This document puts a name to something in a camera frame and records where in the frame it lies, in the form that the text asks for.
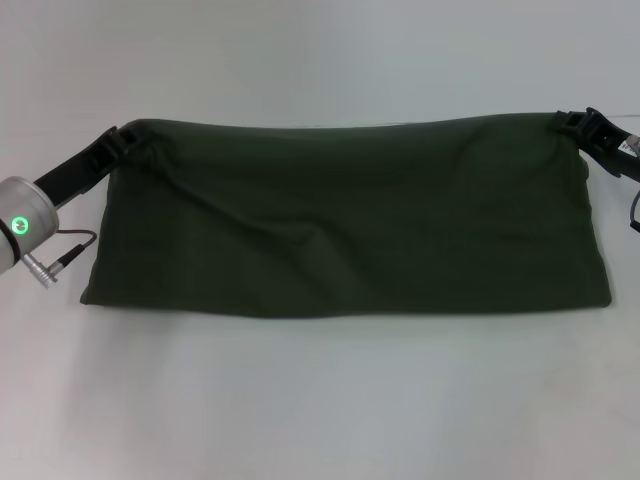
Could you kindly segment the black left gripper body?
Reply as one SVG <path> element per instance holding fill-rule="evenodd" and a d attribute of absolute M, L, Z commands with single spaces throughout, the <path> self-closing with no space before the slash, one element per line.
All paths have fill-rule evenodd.
<path fill-rule="evenodd" d="M 116 167 L 90 166 L 87 153 L 88 147 L 34 182 L 54 206 L 64 206 L 83 195 Z"/>

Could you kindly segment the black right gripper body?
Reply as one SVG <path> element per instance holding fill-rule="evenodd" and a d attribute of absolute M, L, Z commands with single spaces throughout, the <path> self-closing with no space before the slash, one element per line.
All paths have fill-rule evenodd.
<path fill-rule="evenodd" d="M 639 180 L 639 154 L 623 148 L 631 136 L 594 108 L 586 109 L 586 145 L 583 150 L 604 170 L 620 178 Z"/>

